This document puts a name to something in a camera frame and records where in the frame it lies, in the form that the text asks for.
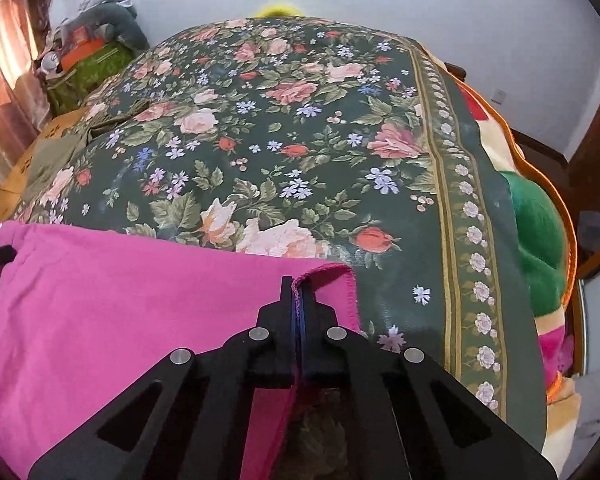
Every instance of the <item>pink cloth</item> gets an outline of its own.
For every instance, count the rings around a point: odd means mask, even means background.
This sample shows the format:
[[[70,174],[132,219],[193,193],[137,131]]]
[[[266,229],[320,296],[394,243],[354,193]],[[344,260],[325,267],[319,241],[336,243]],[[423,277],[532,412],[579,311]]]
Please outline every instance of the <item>pink cloth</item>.
[[[564,341],[564,325],[551,332],[538,336],[540,351],[542,352],[542,366],[544,368],[544,387],[548,388],[555,380],[555,374],[560,361],[560,348]]]
[[[0,230],[7,244],[18,255],[0,274],[0,455],[23,479],[173,349],[205,352],[254,326],[282,276],[312,276],[339,324],[358,328],[342,264],[16,222]],[[293,400],[290,390],[256,393],[242,480],[268,477]]]

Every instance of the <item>white wall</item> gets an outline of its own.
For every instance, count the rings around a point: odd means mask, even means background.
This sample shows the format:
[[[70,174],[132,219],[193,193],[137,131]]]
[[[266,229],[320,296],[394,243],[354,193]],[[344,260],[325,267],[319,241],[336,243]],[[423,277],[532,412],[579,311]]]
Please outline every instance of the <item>white wall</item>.
[[[52,17],[59,21],[80,1],[54,0]],[[281,0],[135,1],[138,22],[155,44],[184,28],[251,16]],[[556,150],[580,136],[583,113],[597,108],[589,97],[600,75],[600,19],[588,0],[286,1],[307,15],[419,40],[464,67],[467,82],[486,97],[494,88],[507,92],[500,112],[511,127]]]

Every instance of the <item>brown fabric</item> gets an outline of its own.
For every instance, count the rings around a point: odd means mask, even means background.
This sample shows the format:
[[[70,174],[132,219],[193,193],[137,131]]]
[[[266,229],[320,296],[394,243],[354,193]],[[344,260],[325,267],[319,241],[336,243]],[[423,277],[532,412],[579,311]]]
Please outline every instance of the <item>brown fabric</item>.
[[[49,105],[34,76],[38,54],[30,0],[0,0],[0,183],[49,118]]]

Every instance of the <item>yellow object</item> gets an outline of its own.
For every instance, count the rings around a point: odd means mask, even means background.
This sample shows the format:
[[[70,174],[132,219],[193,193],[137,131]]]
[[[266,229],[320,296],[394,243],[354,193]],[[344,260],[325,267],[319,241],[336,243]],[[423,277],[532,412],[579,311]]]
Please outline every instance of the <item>yellow object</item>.
[[[262,7],[256,18],[275,18],[277,16],[304,16],[304,12],[289,4],[271,4]]]

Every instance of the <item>bed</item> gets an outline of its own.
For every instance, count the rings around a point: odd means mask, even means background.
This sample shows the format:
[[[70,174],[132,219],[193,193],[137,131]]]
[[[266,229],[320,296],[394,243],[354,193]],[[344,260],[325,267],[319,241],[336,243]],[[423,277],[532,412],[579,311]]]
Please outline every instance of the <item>bed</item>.
[[[191,28],[64,136],[94,131],[15,219],[346,263],[372,344],[419,346],[546,448],[542,316],[502,172],[537,182],[560,217],[564,285],[544,333],[564,325],[573,228],[506,122],[419,43],[319,18]],[[551,400],[570,397],[559,382]]]

